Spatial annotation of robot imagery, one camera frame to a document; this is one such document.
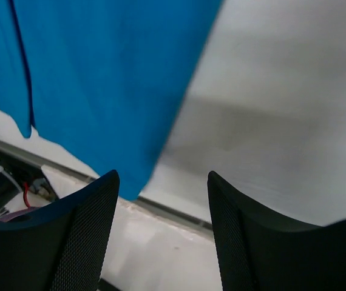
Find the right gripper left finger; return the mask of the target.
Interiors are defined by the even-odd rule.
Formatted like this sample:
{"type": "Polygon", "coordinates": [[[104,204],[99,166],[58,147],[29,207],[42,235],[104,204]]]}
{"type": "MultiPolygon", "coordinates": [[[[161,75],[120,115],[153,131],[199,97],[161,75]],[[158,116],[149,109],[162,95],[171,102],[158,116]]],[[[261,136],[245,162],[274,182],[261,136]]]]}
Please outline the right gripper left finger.
{"type": "Polygon", "coordinates": [[[113,170],[0,222],[0,290],[97,290],[119,187],[113,170]]]}

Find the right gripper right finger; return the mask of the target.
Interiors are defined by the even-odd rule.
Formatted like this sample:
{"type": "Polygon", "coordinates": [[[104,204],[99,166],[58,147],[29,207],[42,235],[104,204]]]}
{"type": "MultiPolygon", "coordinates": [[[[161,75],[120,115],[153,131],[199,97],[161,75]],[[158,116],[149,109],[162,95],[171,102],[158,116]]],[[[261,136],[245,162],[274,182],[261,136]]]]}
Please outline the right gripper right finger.
{"type": "Polygon", "coordinates": [[[207,181],[223,290],[346,290],[346,219],[316,226],[207,181]]]}

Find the blue t-shirt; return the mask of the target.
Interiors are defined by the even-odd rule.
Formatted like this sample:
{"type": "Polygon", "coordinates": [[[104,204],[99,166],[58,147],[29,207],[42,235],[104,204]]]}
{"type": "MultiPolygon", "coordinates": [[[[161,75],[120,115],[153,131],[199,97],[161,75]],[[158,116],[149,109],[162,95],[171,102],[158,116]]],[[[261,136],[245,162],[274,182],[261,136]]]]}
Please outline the blue t-shirt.
{"type": "Polygon", "coordinates": [[[136,199],[220,1],[0,1],[0,111],[136,199]]]}

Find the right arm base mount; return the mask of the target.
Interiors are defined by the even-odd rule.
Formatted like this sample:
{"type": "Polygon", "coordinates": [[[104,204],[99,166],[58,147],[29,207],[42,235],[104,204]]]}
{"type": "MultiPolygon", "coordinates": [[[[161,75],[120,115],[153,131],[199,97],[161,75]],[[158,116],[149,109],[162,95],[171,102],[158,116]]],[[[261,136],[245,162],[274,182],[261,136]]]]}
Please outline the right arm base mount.
{"type": "Polygon", "coordinates": [[[0,152],[0,220],[59,200],[41,169],[0,152]]]}

